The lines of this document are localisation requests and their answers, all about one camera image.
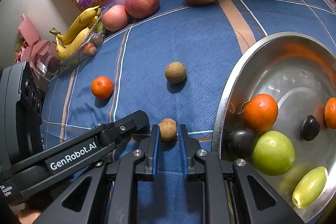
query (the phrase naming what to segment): orange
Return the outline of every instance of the orange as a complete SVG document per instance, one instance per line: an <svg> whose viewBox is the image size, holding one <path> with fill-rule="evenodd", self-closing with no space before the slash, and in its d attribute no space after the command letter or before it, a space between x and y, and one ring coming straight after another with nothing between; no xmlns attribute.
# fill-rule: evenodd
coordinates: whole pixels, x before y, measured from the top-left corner
<svg viewBox="0 0 336 224"><path fill-rule="evenodd" d="M112 81L106 76L99 76L91 84L91 92L98 99L107 99L113 92Z"/></svg>
<svg viewBox="0 0 336 224"><path fill-rule="evenodd" d="M256 133L272 127L278 116L278 104L271 95L258 94L244 109L244 121Z"/></svg>
<svg viewBox="0 0 336 224"><path fill-rule="evenodd" d="M325 123L331 129L336 129L336 98L330 98L324 107Z"/></svg>

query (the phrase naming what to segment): triangular cutout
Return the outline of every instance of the triangular cutout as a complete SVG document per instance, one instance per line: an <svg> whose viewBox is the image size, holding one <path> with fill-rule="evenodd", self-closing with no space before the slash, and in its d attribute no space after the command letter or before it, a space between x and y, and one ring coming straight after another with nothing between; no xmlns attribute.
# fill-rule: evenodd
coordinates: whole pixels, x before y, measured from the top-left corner
<svg viewBox="0 0 336 224"><path fill-rule="evenodd" d="M274 198L253 176L247 176L247 180L250 184L253 198L259 211L265 210L276 204Z"/></svg>
<svg viewBox="0 0 336 224"><path fill-rule="evenodd" d="M86 177L73 191L71 194L62 202L62 206L73 210L75 212L80 212L89 190L92 177Z"/></svg>

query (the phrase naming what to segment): purple flower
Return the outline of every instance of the purple flower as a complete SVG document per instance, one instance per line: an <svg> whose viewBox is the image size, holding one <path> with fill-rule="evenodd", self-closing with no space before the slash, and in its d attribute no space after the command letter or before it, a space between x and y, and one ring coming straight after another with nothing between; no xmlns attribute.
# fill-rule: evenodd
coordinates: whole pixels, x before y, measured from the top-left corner
<svg viewBox="0 0 336 224"><path fill-rule="evenodd" d="M80 0L79 1L82 8L90 7L94 2L95 2L95 0Z"/></svg>

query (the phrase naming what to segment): metal bowl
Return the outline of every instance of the metal bowl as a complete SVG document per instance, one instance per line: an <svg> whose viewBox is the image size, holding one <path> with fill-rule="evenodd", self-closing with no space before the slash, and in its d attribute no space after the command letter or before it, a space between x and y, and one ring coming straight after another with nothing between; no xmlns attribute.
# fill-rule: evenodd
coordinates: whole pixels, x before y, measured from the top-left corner
<svg viewBox="0 0 336 224"><path fill-rule="evenodd" d="M236 114L238 108L257 94L273 96L279 113L271 129L292 141L296 159L286 174L262 176L305 223L317 219L336 192L336 130L324 122L324 106L330 97L336 97L335 86L336 58L321 42L296 32L272 34L249 48L237 62L215 119L211 150L221 159L234 160L225 139L235 127L243 126L241 115ZM301 125L308 115L321 124L319 135L310 142L300 140ZM325 166L329 174L322 194L310 206L295 208L291 196L296 184L318 166Z"/></svg>

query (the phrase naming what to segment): black plum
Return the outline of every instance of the black plum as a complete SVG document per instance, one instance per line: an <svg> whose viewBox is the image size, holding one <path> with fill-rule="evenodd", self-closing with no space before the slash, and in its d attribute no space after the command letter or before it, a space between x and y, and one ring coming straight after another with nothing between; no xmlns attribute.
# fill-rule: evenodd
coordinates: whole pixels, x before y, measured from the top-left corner
<svg viewBox="0 0 336 224"><path fill-rule="evenodd" d="M244 158L252 154L257 135L249 128L233 129L226 139L226 147L237 157Z"/></svg>
<svg viewBox="0 0 336 224"><path fill-rule="evenodd" d="M321 129L320 123L313 115L308 115L302 124L300 138L305 141L312 141L317 137Z"/></svg>

